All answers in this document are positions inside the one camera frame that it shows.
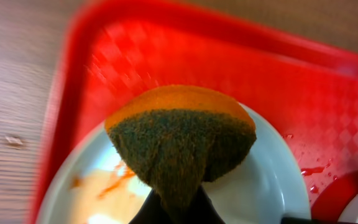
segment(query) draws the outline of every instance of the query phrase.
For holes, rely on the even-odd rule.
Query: checkered pattern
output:
[[[77,141],[142,92],[161,85],[221,91],[269,120],[319,192],[358,170],[358,79],[147,22],[106,27],[92,46]],[[317,194],[310,193],[312,201]]]

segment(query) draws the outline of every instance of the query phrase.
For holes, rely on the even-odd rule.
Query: brown tabletop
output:
[[[358,1],[189,0],[358,52]],[[22,223],[65,29],[81,0],[0,0],[0,223]]]

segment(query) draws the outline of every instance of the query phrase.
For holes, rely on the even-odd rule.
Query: table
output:
[[[358,52],[358,1],[190,0]],[[0,0],[0,223],[22,223],[37,178],[48,91],[79,0]]]

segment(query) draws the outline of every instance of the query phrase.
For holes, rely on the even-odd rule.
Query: wooden table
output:
[[[188,0],[358,52],[358,1]],[[79,0],[0,0],[0,223],[22,223],[49,88]]]

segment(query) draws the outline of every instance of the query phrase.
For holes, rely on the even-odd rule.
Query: plastic tray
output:
[[[29,223],[90,130],[169,84],[221,91],[271,122],[302,168],[313,218],[336,220],[358,193],[358,55],[188,6],[106,1],[83,11],[69,35]]]

